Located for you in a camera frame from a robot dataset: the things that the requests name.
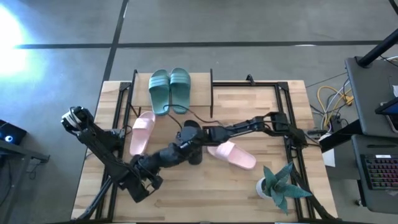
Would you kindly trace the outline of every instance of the white pot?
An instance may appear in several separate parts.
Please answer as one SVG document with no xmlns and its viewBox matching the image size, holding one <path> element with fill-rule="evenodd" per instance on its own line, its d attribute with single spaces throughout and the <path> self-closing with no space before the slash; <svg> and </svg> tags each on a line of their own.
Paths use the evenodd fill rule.
<svg viewBox="0 0 398 224">
<path fill-rule="evenodd" d="M 264 194 L 264 192 L 263 192 L 262 189 L 261 189 L 261 183 L 262 183 L 265 179 L 266 179 L 266 178 L 263 177 L 263 178 L 261 178 L 261 179 L 257 182 L 257 184 L 256 184 L 256 190 L 257 190 L 257 194 L 258 194 L 261 198 L 263 198 L 263 199 L 270 199 L 270 198 L 272 198 L 272 197 L 270 197 L 270 196 Z"/>
</svg>

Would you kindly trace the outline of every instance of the yellow cable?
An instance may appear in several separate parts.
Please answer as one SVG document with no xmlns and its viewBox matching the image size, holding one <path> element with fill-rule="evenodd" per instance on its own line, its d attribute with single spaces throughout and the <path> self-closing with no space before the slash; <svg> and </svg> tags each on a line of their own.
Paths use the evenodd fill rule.
<svg viewBox="0 0 398 224">
<path fill-rule="evenodd" d="M 338 99 L 337 103 L 335 104 L 335 107 L 334 107 L 331 111 L 334 111 L 334 110 L 337 108 L 338 103 L 340 102 L 341 99 L 343 99 L 343 97 L 344 97 L 344 95 L 342 94 L 341 97 Z M 329 116 L 328 119 L 324 120 L 323 127 L 326 127 L 326 126 L 329 124 L 329 121 L 330 121 L 330 118 L 332 117 L 332 115 L 333 115 L 333 112 L 330 113 L 330 116 Z"/>
<path fill-rule="evenodd" d="M 317 92 L 318 102 L 319 102 L 319 104 L 321 105 L 323 111 L 326 111 L 325 107 L 323 106 L 322 100 L 321 100 L 321 98 L 320 98 L 320 92 L 321 92 L 321 89 L 323 89 L 323 88 L 328 88 L 328 89 L 330 89 L 330 90 L 333 90 L 335 93 L 339 93 L 339 91 L 337 91 L 335 88 L 333 88 L 333 87 L 331 87 L 331 86 L 321 86 L 321 87 L 319 87 L 318 92 Z"/>
</svg>

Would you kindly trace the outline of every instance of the potted plant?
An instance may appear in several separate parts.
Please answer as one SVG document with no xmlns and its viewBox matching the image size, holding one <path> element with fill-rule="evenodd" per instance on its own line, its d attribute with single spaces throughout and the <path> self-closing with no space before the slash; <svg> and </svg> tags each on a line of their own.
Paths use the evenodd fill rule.
<svg viewBox="0 0 398 224">
<path fill-rule="evenodd" d="M 312 195 L 300 187 L 287 183 L 292 168 L 293 163 L 290 162 L 274 175 L 268 167 L 264 166 L 264 177 L 256 184 L 259 196 L 264 199 L 272 198 L 275 205 L 282 209 L 286 215 L 287 202 L 285 197 L 301 198 Z"/>
</svg>

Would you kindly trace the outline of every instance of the green plant leaf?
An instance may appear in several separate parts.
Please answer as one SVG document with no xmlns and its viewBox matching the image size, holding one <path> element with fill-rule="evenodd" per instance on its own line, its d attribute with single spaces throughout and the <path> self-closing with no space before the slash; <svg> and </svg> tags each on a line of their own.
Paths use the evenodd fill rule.
<svg viewBox="0 0 398 224">
<path fill-rule="evenodd" d="M 283 178 L 278 180 L 278 183 L 287 183 L 287 180 L 289 179 L 289 174 L 287 174 L 286 176 L 284 176 Z"/>
<path fill-rule="evenodd" d="M 278 207 L 279 207 L 282 211 L 284 211 L 286 215 L 288 214 L 288 212 L 287 212 L 287 201 L 286 201 L 286 198 L 284 198 L 284 199 L 282 200 L 282 202 L 278 205 Z"/>
<path fill-rule="evenodd" d="M 306 192 L 300 187 L 297 187 L 292 184 L 287 184 L 285 187 L 281 189 L 281 191 L 283 192 L 284 196 L 291 198 L 308 197 L 312 195 L 310 192 Z"/>
<path fill-rule="evenodd" d="M 269 189 L 274 186 L 278 182 L 278 180 L 275 178 L 275 175 L 268 167 L 264 166 L 263 169 L 264 177 L 266 178 L 266 189 L 268 189 L 269 191 Z"/>
<path fill-rule="evenodd" d="M 283 201 L 283 199 L 284 199 L 284 195 L 275 192 L 274 189 L 271 189 L 271 197 L 272 197 L 272 199 L 274 199 L 274 202 L 275 202 L 275 204 L 276 204 L 277 206 L 279 206 L 280 203 L 282 203 L 282 201 Z"/>
<path fill-rule="evenodd" d="M 293 162 L 290 162 L 289 164 L 287 164 L 285 167 L 283 167 L 276 175 L 276 179 L 280 180 L 286 176 L 289 176 L 289 174 L 291 173 L 293 168 Z"/>
<path fill-rule="evenodd" d="M 276 192 L 281 192 L 283 187 L 285 187 L 287 183 L 285 183 L 283 180 L 278 180 L 278 182 L 275 184 L 275 191 Z"/>
<path fill-rule="evenodd" d="M 271 188 L 266 188 L 265 190 L 263 190 L 264 194 L 268 197 L 271 197 Z"/>
</svg>

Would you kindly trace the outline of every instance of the pink slipper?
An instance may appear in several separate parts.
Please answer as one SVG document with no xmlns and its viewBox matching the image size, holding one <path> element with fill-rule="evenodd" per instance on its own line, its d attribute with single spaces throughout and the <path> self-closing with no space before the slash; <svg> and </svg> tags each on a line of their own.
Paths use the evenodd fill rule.
<svg viewBox="0 0 398 224">
<path fill-rule="evenodd" d="M 214 157 L 227 161 L 242 169 L 251 170 L 256 165 L 256 158 L 252 154 L 230 141 L 218 147 L 207 147 L 207 151 Z"/>
<path fill-rule="evenodd" d="M 132 126 L 132 138 L 130 143 L 130 154 L 142 154 L 148 145 L 149 136 L 155 126 L 155 114 L 151 111 L 145 112 L 136 119 Z"/>
</svg>

